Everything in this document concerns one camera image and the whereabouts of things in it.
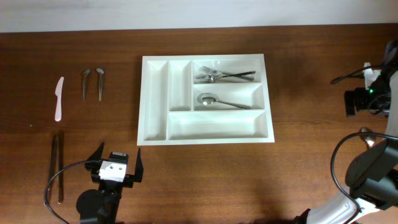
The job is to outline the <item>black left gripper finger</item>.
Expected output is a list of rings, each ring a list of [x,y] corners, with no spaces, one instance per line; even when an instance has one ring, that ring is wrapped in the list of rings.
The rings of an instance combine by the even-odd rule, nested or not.
[[[100,161],[104,149],[104,142],[102,142],[97,150],[87,159],[87,161]]]
[[[134,181],[141,182],[144,174],[144,166],[141,159],[141,149],[137,152],[136,166],[134,170]]]

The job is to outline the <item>large silver spoon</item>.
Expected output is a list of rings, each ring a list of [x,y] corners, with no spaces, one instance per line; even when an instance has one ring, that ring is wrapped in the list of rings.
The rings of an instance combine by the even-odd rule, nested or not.
[[[237,104],[237,103],[230,103],[227,101],[223,101],[221,99],[218,98],[218,96],[216,94],[213,93],[201,93],[197,96],[197,101],[203,105],[212,105],[214,103],[221,103],[224,105],[229,105],[229,106],[233,106],[242,110],[250,110],[251,107],[247,106],[247,105],[241,105],[241,104]]]
[[[367,127],[362,127],[359,132],[371,133],[372,131]],[[360,138],[366,143],[367,148],[372,147],[376,142],[376,137],[368,134],[361,135]]]

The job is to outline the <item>silver fork with long handle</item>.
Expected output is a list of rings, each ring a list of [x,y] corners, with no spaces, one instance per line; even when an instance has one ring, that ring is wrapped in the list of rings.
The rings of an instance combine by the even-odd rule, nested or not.
[[[220,70],[216,70],[210,67],[202,66],[201,69],[210,77],[210,78],[215,78],[215,79],[220,79],[220,78],[239,78],[247,81],[253,81],[254,77],[249,77],[249,75],[253,75],[256,72],[255,71],[249,71],[249,72],[243,72],[243,73],[228,73],[228,72],[222,72]]]

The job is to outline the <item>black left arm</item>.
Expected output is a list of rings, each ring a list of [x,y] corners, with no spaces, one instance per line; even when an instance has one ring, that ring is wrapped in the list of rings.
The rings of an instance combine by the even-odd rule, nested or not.
[[[103,159],[104,143],[87,159],[85,169],[90,171],[92,182],[97,189],[84,191],[76,201],[76,210],[80,214],[80,223],[115,223],[122,192],[141,182],[144,166],[141,153],[137,153],[133,174],[127,173],[129,155],[111,152],[108,159]]]

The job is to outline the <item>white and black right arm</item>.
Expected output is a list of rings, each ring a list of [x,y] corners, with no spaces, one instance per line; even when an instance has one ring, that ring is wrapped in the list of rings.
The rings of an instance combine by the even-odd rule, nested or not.
[[[358,111],[387,116],[385,133],[363,128],[345,136],[335,147],[330,172],[339,192],[318,208],[307,209],[294,218],[294,223],[354,223],[357,219],[397,206],[397,41],[387,43],[379,65],[366,63],[347,75],[363,78],[365,86],[345,92],[348,116]],[[353,159],[340,185],[335,174],[335,159],[340,147],[359,136],[368,145]]]

